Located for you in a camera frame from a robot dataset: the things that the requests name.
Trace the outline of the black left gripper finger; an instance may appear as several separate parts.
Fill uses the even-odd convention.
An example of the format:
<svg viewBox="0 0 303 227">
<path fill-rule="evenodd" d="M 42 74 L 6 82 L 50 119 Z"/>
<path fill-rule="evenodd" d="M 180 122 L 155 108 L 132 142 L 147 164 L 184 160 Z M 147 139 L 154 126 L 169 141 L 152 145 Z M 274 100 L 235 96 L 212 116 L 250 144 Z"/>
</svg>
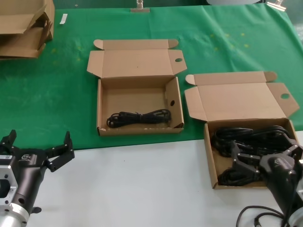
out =
<svg viewBox="0 0 303 227">
<path fill-rule="evenodd" d="M 4 136 L 0 141 L 0 155 L 14 156 L 13 143 L 17 137 L 15 130 L 12 130 L 9 135 Z"/>
<path fill-rule="evenodd" d="M 55 172 L 75 158 L 70 132 L 67 131 L 62 145 L 49 148 L 45 151 L 47 156 L 46 166 L 51 172 Z"/>
</svg>

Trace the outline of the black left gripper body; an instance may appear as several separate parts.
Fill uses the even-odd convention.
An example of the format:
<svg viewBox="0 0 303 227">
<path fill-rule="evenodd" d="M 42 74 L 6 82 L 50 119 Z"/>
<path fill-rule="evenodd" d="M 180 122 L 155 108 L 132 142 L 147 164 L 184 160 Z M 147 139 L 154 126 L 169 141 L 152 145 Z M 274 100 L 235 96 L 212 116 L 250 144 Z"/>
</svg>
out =
<svg viewBox="0 0 303 227">
<path fill-rule="evenodd" d="M 32 213 L 39 187 L 44 179 L 47 160 L 45 150 L 37 148 L 12 148 L 11 164 L 17 181 L 17 191 L 12 203 Z"/>
</svg>

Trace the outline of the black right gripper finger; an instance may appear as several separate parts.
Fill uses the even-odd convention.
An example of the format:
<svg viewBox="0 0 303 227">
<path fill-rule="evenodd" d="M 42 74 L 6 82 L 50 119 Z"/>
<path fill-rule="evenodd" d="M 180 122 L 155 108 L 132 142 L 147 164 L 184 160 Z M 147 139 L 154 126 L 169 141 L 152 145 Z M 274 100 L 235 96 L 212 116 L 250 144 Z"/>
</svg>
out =
<svg viewBox="0 0 303 227">
<path fill-rule="evenodd" d="M 241 153 L 237 143 L 233 141 L 231 143 L 231 157 L 233 160 L 232 167 L 248 178 L 250 182 L 260 180 L 260 173 L 258 170 L 261 160 L 260 156 Z"/>
<path fill-rule="evenodd" d="M 303 147 L 297 143 L 296 140 L 285 137 L 287 140 L 289 147 L 283 152 L 283 154 L 292 157 L 295 161 L 299 161 L 303 155 Z"/>
</svg>

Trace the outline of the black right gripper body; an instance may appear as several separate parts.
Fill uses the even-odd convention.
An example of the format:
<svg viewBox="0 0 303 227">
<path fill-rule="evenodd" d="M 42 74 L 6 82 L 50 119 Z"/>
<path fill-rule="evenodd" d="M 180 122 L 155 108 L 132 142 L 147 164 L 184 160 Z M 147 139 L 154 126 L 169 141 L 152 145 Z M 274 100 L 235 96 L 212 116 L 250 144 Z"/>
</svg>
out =
<svg viewBox="0 0 303 227">
<path fill-rule="evenodd" d="M 299 174 L 292 157 L 282 153 L 263 156 L 259 172 L 284 215 L 291 215 L 299 209 L 296 192 Z"/>
</svg>

